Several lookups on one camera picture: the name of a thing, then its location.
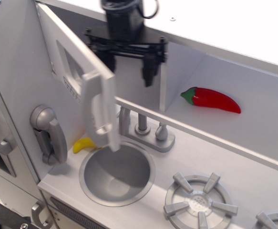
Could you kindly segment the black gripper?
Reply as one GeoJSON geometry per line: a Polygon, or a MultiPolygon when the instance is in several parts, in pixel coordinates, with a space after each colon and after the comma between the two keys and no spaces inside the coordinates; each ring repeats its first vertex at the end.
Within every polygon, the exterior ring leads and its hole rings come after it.
{"type": "Polygon", "coordinates": [[[88,47],[113,73],[115,56],[143,60],[144,85],[151,86],[159,63],[166,62],[167,38],[145,27],[138,9],[107,10],[106,19],[105,25],[85,30],[88,47]]]}

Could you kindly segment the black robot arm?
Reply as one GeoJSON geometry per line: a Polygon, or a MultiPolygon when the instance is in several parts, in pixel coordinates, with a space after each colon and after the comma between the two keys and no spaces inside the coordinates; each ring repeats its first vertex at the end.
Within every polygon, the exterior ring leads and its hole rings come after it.
{"type": "Polygon", "coordinates": [[[112,71],[115,71],[115,57],[140,59],[143,62],[142,77],[149,87],[162,63],[166,62],[168,39],[145,26],[141,0],[102,0],[107,24],[87,29],[88,47],[112,71]]]}

